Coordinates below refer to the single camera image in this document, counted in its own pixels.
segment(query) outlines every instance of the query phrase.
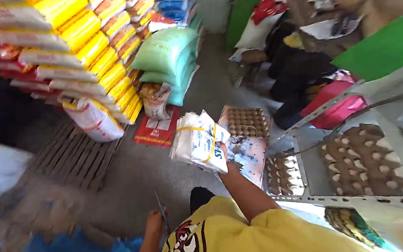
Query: mint green sack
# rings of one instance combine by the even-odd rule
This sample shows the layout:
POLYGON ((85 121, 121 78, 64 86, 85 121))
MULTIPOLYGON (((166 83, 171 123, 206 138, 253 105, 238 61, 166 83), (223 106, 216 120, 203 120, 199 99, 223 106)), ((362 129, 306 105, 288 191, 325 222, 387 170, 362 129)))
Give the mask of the mint green sack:
POLYGON ((190 66, 190 63, 195 60, 195 45, 196 41, 189 43, 189 45, 181 53, 180 58, 177 61, 176 76, 168 73, 146 71, 141 76, 139 81, 169 83, 172 86, 172 90, 180 92, 186 69, 190 66))
POLYGON ((197 32, 189 28, 172 27, 160 30, 144 41, 131 68, 176 76, 180 54, 197 37, 197 32))
POLYGON ((184 96, 186 95, 188 85, 190 84, 189 81, 191 80, 191 75, 194 69, 195 69, 195 62, 192 62, 191 65, 186 69, 186 72, 184 73, 184 81, 181 87, 181 91, 177 92, 176 90, 173 90, 172 87, 172 91, 171 94, 169 95, 169 100, 167 101, 167 103, 179 107, 183 106, 184 96))
POLYGON ((195 30, 195 27, 197 27, 198 23, 201 21, 202 21, 202 17, 200 16, 200 14, 197 13, 197 15, 195 15, 195 17, 192 19, 191 23, 189 24, 189 28, 195 30))

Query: metal shelf frame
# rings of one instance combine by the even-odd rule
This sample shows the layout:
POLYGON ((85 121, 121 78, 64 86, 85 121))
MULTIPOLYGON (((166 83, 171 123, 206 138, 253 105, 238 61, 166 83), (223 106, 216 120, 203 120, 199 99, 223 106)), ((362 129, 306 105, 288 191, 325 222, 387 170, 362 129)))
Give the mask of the metal shelf frame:
MULTIPOLYGON (((291 135, 294 138, 295 152, 304 150, 321 141, 330 132, 330 130, 308 127, 305 124, 334 106, 340 100, 350 95, 362 95, 370 105, 401 94, 403 94, 403 67, 384 78, 371 82, 361 80, 355 83, 349 89, 295 123, 284 135, 291 135)), ((396 173, 403 177, 403 134, 400 128, 393 123, 393 120, 401 112, 403 112, 403 100, 381 106, 380 108, 373 108, 347 122, 340 133, 352 126, 359 125, 359 123, 379 125, 385 133, 388 142, 393 146, 394 151, 401 159, 402 167, 396 169, 396 173)), ((271 195, 274 200, 313 203, 322 206, 350 207, 357 210, 361 208, 379 209, 387 205, 403 209, 403 196, 335 196, 326 177, 327 169, 319 155, 320 147, 318 146, 296 155, 301 177, 306 186, 304 194, 302 196, 271 195)))

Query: red plastic bag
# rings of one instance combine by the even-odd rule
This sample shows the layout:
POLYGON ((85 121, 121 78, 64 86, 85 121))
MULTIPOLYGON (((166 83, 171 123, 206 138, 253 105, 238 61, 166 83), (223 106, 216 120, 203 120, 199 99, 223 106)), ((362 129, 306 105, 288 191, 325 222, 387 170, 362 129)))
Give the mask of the red plastic bag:
POLYGON ((157 121, 149 119, 148 116, 144 115, 133 138, 133 142, 170 148, 173 135, 176 131, 176 121, 178 120, 180 107, 168 105, 166 110, 168 114, 172 114, 169 120, 157 121))
POLYGON ((264 18, 283 13, 287 9, 287 3, 263 0, 253 9, 254 14, 251 16, 251 20, 254 21, 255 25, 258 25, 264 18))
MULTIPOLYGON (((336 97, 341 92, 352 86, 352 83, 346 81, 334 81, 325 86, 316 95, 301 112, 300 115, 305 117, 314 112, 318 107, 325 104, 328 100, 336 97)), ((329 108, 317 118, 310 121, 310 124, 318 129, 331 130, 340 125, 348 116, 365 108, 367 106, 363 96, 352 95, 339 101, 333 107, 329 108)))

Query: plastic bag bundle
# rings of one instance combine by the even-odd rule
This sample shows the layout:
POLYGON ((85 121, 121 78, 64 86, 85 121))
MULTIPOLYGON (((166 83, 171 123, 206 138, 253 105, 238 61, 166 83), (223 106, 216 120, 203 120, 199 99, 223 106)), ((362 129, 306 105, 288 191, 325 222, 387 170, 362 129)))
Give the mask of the plastic bag bundle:
POLYGON ((0 27, 52 31, 82 10, 87 0, 42 0, 0 3, 0 27))
POLYGON ((121 138, 124 130, 100 103, 80 99, 77 104, 64 103, 64 111, 94 141, 109 142, 121 138))
POLYGON ((197 36, 197 33, 189 28, 160 30, 144 41, 132 62, 132 68, 175 76, 181 53, 197 36))
POLYGON ((202 111, 186 113, 178 119, 171 159, 197 164, 213 173, 228 173, 225 156, 215 142, 226 143, 230 134, 202 111))

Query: white rice sack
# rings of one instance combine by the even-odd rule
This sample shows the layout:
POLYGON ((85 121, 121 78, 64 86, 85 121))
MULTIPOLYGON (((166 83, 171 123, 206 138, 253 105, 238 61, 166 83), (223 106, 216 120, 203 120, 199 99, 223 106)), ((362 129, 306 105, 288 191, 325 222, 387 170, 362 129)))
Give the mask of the white rice sack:
POLYGON ((202 111, 186 113, 177 121, 170 157, 194 163, 213 173, 228 173, 225 156, 215 142, 226 143, 230 134, 202 111))
POLYGON ((94 141, 104 143, 121 138, 124 130, 96 101, 82 98, 77 105, 63 104, 64 111, 94 141))

